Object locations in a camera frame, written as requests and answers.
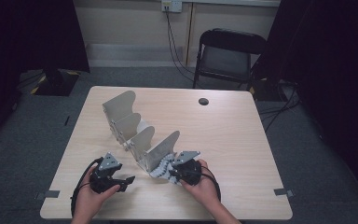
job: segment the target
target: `wooden table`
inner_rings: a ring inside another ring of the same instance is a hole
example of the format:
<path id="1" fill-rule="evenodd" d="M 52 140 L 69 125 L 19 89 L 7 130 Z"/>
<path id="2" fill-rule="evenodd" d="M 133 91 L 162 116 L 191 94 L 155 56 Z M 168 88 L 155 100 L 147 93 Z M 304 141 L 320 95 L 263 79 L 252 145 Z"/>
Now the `wooden table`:
<path id="1" fill-rule="evenodd" d="M 71 218 L 70 197 L 86 167 L 111 152 L 123 164 L 114 178 L 135 175 L 126 192 L 108 199 L 96 219 L 213 219 L 182 187 L 150 177 L 112 135 L 102 104 L 124 91 L 135 91 L 133 112 L 156 132 L 152 146 L 180 131 L 174 151 L 200 151 L 222 192 L 222 203 L 238 219 L 285 220 L 292 216 L 267 137 L 246 91 L 93 87 L 83 106 L 50 186 L 58 198 L 46 198 L 40 211 L 48 219 Z M 200 105 L 207 98 L 208 105 Z"/>

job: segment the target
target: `robotic hand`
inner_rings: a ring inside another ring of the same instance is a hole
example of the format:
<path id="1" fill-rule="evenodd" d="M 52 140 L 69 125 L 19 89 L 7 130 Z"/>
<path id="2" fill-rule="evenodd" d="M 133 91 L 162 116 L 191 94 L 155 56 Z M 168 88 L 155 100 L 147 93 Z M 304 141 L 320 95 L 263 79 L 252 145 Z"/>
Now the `robotic hand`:
<path id="1" fill-rule="evenodd" d="M 89 184 L 97 193 L 102 193 L 107 189 L 112 188 L 114 185 L 120 185 L 120 189 L 117 192 L 124 192 L 128 185 L 132 184 L 135 176 L 128 177 L 125 180 L 114 179 L 112 175 L 115 171 L 120 170 L 123 164 L 119 163 L 109 152 L 98 163 L 98 166 L 94 169 L 89 178 Z"/>
<path id="2" fill-rule="evenodd" d="M 101 157 L 99 159 L 94 160 L 81 176 L 74 190 L 74 194 L 71 197 L 72 216 L 74 215 L 75 208 L 76 208 L 77 195 L 80 189 L 83 187 L 80 186 L 80 184 L 84 176 L 86 175 L 87 171 L 91 168 L 91 166 L 94 163 L 98 163 L 98 167 L 96 167 L 92 171 L 91 176 L 89 177 L 89 183 L 87 184 L 90 184 L 91 189 L 97 193 L 105 192 L 107 189 L 112 188 L 114 185 L 120 185 L 120 189 L 117 192 L 124 192 L 126 191 L 127 186 L 132 184 L 133 180 L 135 179 L 135 176 L 129 177 L 125 180 L 112 178 L 112 175 L 115 173 L 115 171 L 121 169 L 122 164 L 119 163 L 115 159 L 115 157 L 112 156 L 110 152 L 108 152 L 104 158 Z"/>
<path id="3" fill-rule="evenodd" d="M 179 157 L 173 161 L 172 168 L 170 170 L 170 174 L 176 176 L 176 179 L 179 181 L 180 179 L 184 180 L 187 184 L 195 186 L 199 184 L 202 176 L 209 178 L 216 188 L 217 197 L 219 201 L 221 200 L 220 187 L 217 183 L 216 179 L 212 175 L 206 175 L 202 172 L 202 168 L 208 169 L 206 167 L 201 166 L 199 161 L 195 161 L 193 158 L 198 156 L 200 153 L 198 151 L 184 151 L 181 152 Z"/>

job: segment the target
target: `black stand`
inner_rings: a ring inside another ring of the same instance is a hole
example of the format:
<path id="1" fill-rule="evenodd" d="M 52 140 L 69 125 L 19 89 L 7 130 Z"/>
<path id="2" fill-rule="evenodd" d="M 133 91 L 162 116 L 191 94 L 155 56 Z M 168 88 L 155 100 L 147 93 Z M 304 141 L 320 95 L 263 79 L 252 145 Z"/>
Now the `black stand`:
<path id="1" fill-rule="evenodd" d="M 69 96 L 78 79 L 76 72 L 63 72 L 58 69 L 45 69 L 42 77 L 32 90 L 34 95 Z"/>

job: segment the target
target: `gray carpet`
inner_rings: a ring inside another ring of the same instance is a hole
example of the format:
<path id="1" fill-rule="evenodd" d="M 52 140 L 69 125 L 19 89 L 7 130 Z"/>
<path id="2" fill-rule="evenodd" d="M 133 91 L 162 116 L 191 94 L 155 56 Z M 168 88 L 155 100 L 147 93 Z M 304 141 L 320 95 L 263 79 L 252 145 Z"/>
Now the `gray carpet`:
<path id="1" fill-rule="evenodd" d="M 21 78 L 37 73 L 31 71 Z M 189 73 L 183 76 L 172 67 L 91 68 L 90 74 L 80 76 L 68 97 L 32 95 L 29 92 L 35 83 L 23 87 L 17 110 L 0 128 L 0 223 L 70 222 L 41 218 L 43 202 L 34 196 L 48 190 L 92 86 L 191 89 L 191 78 Z M 205 77 L 200 85 L 205 89 L 237 90 L 237 84 Z M 285 92 L 289 96 L 290 88 Z M 256 102 L 259 111 L 283 105 Z M 269 115 L 261 116 L 265 127 L 272 119 L 267 118 Z M 267 137 L 282 182 L 296 195 L 289 199 L 293 218 L 279 223 L 358 223 L 358 183 L 334 150 L 320 140 L 315 121 L 302 105 L 281 113 L 269 127 Z"/>

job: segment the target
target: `black chair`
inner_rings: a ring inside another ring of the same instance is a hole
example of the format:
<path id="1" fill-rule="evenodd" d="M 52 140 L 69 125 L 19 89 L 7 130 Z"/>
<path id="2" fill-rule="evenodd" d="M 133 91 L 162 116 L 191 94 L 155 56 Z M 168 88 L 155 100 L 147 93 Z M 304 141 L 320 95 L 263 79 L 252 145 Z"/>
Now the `black chair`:
<path id="1" fill-rule="evenodd" d="M 239 31 L 212 29 L 200 37 L 193 89 L 200 76 L 250 83 L 251 54 L 261 54 L 266 40 L 260 35 Z"/>

